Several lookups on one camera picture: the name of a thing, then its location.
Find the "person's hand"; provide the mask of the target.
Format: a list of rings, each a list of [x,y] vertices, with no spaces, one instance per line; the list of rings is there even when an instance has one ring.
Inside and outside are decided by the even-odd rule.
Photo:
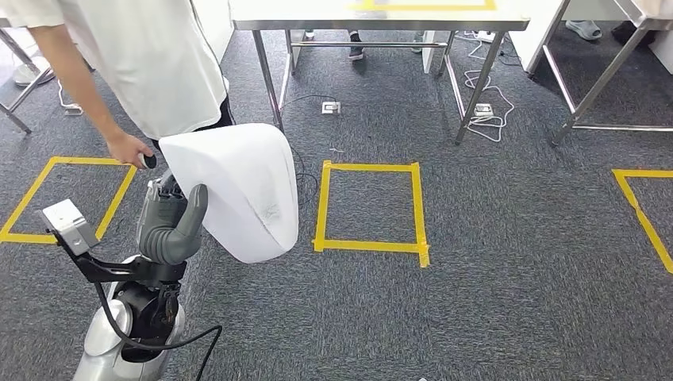
[[[110,155],[122,164],[131,164],[138,169],[147,168],[145,157],[153,157],[153,151],[139,139],[124,131],[104,135]]]

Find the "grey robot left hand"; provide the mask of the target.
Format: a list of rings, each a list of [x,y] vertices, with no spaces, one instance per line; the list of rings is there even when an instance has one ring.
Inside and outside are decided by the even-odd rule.
[[[169,169],[149,181],[137,225],[140,253],[166,265],[194,256],[202,245],[208,202],[205,185],[198,184],[185,194]]]

